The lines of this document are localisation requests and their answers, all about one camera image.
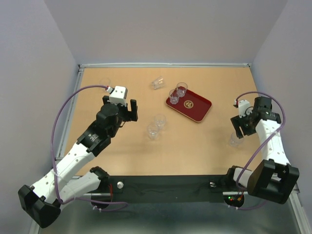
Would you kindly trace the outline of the clear glass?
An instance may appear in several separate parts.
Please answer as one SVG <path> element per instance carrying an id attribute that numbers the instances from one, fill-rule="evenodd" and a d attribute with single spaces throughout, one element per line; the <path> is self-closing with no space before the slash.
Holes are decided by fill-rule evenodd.
<path id="1" fill-rule="evenodd" d="M 179 94 L 177 93 L 176 89 L 172 89 L 169 92 L 169 101 L 172 105 L 176 105 L 179 102 Z"/>
<path id="2" fill-rule="evenodd" d="M 229 140 L 229 145 L 232 147 L 238 147 L 239 145 L 242 144 L 243 141 L 244 141 L 244 138 L 238 138 L 236 133 L 233 132 Z"/>
<path id="3" fill-rule="evenodd" d="M 155 123 L 151 123 L 147 126 L 147 133 L 150 139 L 156 139 L 159 135 L 160 128 Z"/>
<path id="4" fill-rule="evenodd" d="M 166 117 L 163 114 L 157 114 L 154 117 L 154 122 L 160 129 L 163 129 L 166 124 Z"/>
<path id="5" fill-rule="evenodd" d="M 188 85 L 184 82 L 180 82 L 176 85 L 176 93 L 180 98 L 185 96 L 187 90 L 188 90 Z"/>
<path id="6" fill-rule="evenodd" d="M 99 84 L 103 85 L 103 86 L 110 86 L 111 85 L 111 80 L 109 78 L 102 78 L 99 81 Z"/>
<path id="7" fill-rule="evenodd" d="M 154 90 L 164 88 L 165 86 L 166 86 L 166 82 L 165 82 L 165 79 L 163 78 L 163 76 L 159 76 L 151 82 L 151 87 Z"/>

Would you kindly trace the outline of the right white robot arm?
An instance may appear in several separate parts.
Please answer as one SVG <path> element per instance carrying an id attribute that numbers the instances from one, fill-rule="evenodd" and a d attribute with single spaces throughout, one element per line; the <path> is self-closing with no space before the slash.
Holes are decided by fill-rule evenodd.
<path id="1" fill-rule="evenodd" d="M 236 137 L 257 134 L 259 148 L 252 155 L 262 155 L 262 161 L 253 171 L 248 170 L 250 159 L 241 168 L 234 166 L 234 173 L 224 178 L 229 190 L 246 191 L 249 195 L 278 204 L 284 204 L 299 179 L 299 169 L 291 166 L 284 151 L 280 131 L 285 125 L 284 114 L 273 112 L 273 98 L 256 97 L 254 103 L 236 99 L 238 115 L 231 118 Z"/>

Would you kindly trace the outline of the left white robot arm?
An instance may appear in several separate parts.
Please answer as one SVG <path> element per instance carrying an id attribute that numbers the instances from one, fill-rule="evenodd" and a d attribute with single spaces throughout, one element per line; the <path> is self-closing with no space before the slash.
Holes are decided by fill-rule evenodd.
<path id="1" fill-rule="evenodd" d="M 18 190 L 22 209 L 41 227 L 50 226 L 60 215 L 62 207 L 79 196 L 108 188 L 107 174 L 101 168 L 91 169 L 77 181 L 72 177 L 96 158 L 115 137 L 122 122 L 137 121 L 137 101 L 128 105 L 123 99 L 103 97 L 103 106 L 96 119 L 77 139 L 71 150 L 43 178 Z"/>

